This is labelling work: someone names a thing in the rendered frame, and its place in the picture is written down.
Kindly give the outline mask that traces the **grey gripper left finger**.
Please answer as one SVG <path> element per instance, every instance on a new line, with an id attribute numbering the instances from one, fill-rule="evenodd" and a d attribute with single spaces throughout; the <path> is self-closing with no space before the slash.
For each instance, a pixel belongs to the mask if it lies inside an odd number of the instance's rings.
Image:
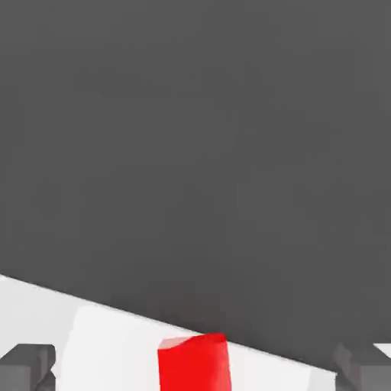
<path id="1" fill-rule="evenodd" d="M 0 391 L 56 391 L 52 344 L 17 344 L 0 358 Z"/>

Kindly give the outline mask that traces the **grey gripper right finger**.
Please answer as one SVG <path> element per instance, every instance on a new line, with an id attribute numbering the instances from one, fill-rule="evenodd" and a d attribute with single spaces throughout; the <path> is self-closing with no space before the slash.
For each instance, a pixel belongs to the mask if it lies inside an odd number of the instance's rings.
<path id="1" fill-rule="evenodd" d="M 391 357 L 373 344 L 339 343 L 332 360 L 335 391 L 391 391 Z"/>

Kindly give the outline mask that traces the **small red cube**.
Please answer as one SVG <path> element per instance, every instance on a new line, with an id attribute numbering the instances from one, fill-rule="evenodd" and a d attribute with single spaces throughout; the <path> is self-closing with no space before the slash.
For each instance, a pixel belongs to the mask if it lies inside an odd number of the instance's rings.
<path id="1" fill-rule="evenodd" d="M 232 391 L 224 334 L 164 339 L 157 358 L 160 391 Z"/>

